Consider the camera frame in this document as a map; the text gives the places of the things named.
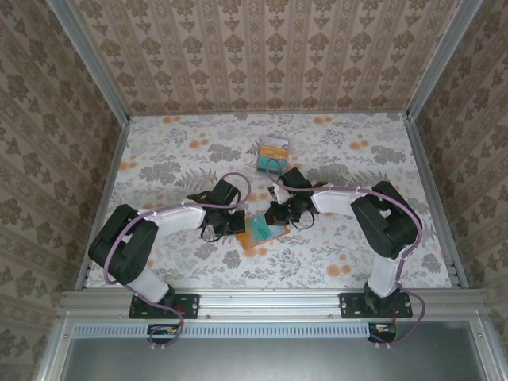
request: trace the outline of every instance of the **table surface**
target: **table surface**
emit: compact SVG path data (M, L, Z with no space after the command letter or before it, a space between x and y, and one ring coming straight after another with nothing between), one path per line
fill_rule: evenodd
M312 183L371 187L390 180L423 222L422 244L411 254L402 284L450 287L445 259L401 114L238 114L133 117L108 216L127 203L136 209L180 203L211 190L226 172L252 183L247 215L268 208L271 185L256 173L260 138L290 142L288 167ZM229 178L241 191L241 178ZM199 230L159 235L148 266L178 288L363 287L374 252L356 219L319 214L311 229L291 232L244 251L235 237L211 244ZM86 287L109 287L93 264Z

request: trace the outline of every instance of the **purple cable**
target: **purple cable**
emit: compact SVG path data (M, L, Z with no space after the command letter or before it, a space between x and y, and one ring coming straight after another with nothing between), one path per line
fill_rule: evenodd
M404 213L406 213L411 218L411 220L413 221L413 223L416 226L416 229L418 231L418 236L417 236L416 241L407 250L405 250L404 253L401 255L400 263L398 264L397 274L395 275L395 283L397 284L397 287L400 289L400 291L406 292L408 295L413 296L414 298L416 298L416 299L418 299L420 301L420 303L421 303L421 312L420 312L420 315L418 316L418 319L414 323L413 328L404 337L402 337L402 338L400 338L400 339L398 339L396 341L393 341L391 343L386 343L386 344L388 346L388 345L395 345L395 344L399 344L399 343L403 342L420 325L420 323L423 320L423 317L425 315L425 302L424 302L424 300L419 295L416 295L414 292L408 291L400 283L400 277L401 277L401 274L402 274L402 268L404 267L404 262L406 262L407 256L420 244L420 242L421 242L421 240L423 238L423 230L421 228L420 222L418 221L418 218L411 212L411 210L409 210L401 202L393 199L390 196L386 196L385 194L382 194L382 193L379 193L379 192L376 192L374 190L367 189L367 188L360 188L360 187L357 187L357 188L355 188L355 187L338 187L338 186L334 186L334 185L329 186L329 187L324 186L324 187L321 187L321 188L293 188L293 187L287 187L284 184L282 184L278 179L275 179L271 175L270 171L268 170L268 166L269 166L271 161L275 161L277 163L278 167L279 167L279 173L282 172L282 168L280 167L279 161L270 158L270 159L268 159L267 165L266 165L266 170L267 170L268 178L274 184L276 184L279 187L285 189L286 191L289 190L289 191L293 191L293 192L318 192L318 191L321 191L321 192L324 191L324 192L326 192L327 190L329 190L329 191L345 191L345 192L349 192L349 193L367 193L367 194L372 194L373 196L376 196L376 197L379 197L379 198L381 198L383 200L391 202L393 205L395 205L398 208L400 208Z
M231 204L231 205L213 205L213 204L198 204L196 202L182 202L181 204L176 204L176 205L172 205L172 206L165 206L165 207L162 207L162 208L159 208L159 209L149 210L148 212L144 212L144 213L136 216L131 222L129 222L127 224L127 226L120 232L120 234L118 235L118 237L115 240L115 242L113 242L113 245L111 246L110 252L108 253L108 256L106 257L106 261L104 262L104 269L102 271L102 274L104 275L104 280L106 281L106 283L108 283L108 284L116 284L116 283L118 283L117 280L111 280L110 274L108 273L108 269L110 267L111 260L113 258L113 255L114 255L115 251L117 250L118 245L120 244L122 238L124 237L124 235L139 220L141 220L142 218L153 216L153 215L156 215L157 213L167 212L169 210L178 209L178 208L182 208L182 207L184 207L184 208L185 207L188 207L188 208L194 207L195 208L196 206L198 206L198 207L202 207L202 208L203 207L205 207L205 208L207 207L207 208L216 208L216 209L234 209L234 208L237 208L238 206L240 206L242 204L245 204L247 202L248 196L250 196L250 194L251 194L251 190L252 190L251 183L248 181L247 176L241 174L240 172L229 172L229 173L226 173L225 175L223 175L221 177L221 180L225 179L226 177L230 177L231 175L240 176L242 179L244 179L245 182L247 183L247 188L248 188L247 194L245 195L245 197L242 198L236 204ZM128 290L132 291L139 299L141 299L143 302L149 304L150 306L161 308L163 310L168 310L168 311L172 312L173 314L175 314L178 317L178 319L180 321L180 323L179 323L180 329L178 330L177 334L169 342L167 342L167 345L174 344L175 341L178 340L178 338L180 336L180 333L183 330L184 321L183 321L182 314L179 313L177 310L171 308L171 307L163 306L161 304L157 304L157 303L151 302L145 296L138 294L135 290L133 290L129 286L124 285L124 287L127 288Z

